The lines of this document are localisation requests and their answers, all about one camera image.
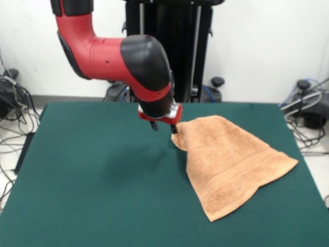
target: orange towel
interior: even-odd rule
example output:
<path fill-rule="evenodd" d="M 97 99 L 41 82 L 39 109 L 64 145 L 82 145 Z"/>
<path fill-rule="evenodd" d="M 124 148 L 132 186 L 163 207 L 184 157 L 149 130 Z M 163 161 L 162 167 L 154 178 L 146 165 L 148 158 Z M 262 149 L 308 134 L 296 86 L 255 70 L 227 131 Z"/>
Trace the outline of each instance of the orange towel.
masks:
<path fill-rule="evenodd" d="M 242 206 L 297 160 L 219 116 L 178 124 L 172 141 L 188 152 L 187 174 L 211 222 Z"/>

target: table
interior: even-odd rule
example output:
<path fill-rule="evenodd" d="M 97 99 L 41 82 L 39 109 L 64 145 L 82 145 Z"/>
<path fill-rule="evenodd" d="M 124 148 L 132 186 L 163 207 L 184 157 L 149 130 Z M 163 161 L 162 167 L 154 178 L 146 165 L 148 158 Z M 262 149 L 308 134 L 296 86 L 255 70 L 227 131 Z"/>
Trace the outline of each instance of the table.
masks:
<path fill-rule="evenodd" d="M 329 213 L 272 104 L 186 104 L 222 115 L 299 160 L 240 209 L 210 223 L 170 128 L 128 103 L 51 103 L 0 217 L 0 246 L 328 246 Z"/>

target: black metal stand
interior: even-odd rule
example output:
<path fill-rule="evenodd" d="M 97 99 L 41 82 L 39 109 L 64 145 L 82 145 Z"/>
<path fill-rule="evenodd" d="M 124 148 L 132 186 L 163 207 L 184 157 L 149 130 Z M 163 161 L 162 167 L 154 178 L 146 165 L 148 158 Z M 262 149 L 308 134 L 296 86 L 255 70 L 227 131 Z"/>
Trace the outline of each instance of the black metal stand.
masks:
<path fill-rule="evenodd" d="M 211 30 L 211 5 L 224 0 L 177 0 L 170 4 L 163 0 L 126 1 L 127 35 L 144 33 L 157 38 L 174 74 L 175 100 L 199 100 Z"/>

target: red robot arm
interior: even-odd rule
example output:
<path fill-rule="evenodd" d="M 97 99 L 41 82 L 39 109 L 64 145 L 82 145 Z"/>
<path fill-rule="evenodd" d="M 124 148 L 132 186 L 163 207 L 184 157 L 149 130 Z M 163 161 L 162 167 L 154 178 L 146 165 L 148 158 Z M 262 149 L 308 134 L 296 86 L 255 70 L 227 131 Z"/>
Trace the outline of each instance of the red robot arm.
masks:
<path fill-rule="evenodd" d="M 170 125 L 180 121 L 182 107 L 173 99 L 168 58 L 154 37 L 97 37 L 93 0 L 51 0 L 51 5 L 60 42 L 78 76 L 126 82 L 138 98 L 142 119 Z"/>

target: white wall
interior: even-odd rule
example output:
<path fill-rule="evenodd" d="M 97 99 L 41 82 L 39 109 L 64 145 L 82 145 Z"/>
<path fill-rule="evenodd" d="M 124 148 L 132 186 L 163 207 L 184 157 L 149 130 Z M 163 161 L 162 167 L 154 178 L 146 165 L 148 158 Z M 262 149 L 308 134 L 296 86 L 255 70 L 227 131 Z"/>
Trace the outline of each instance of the white wall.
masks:
<path fill-rule="evenodd" d="M 94 2 L 96 33 L 122 37 L 124 1 Z M 329 76 L 328 10 L 327 0 L 226 0 L 214 8 L 204 82 L 223 76 L 225 100 L 279 102 L 298 79 Z M 56 31 L 50 0 L 2 0 L 3 57 L 32 94 L 103 96 L 107 82 L 77 77 Z"/>

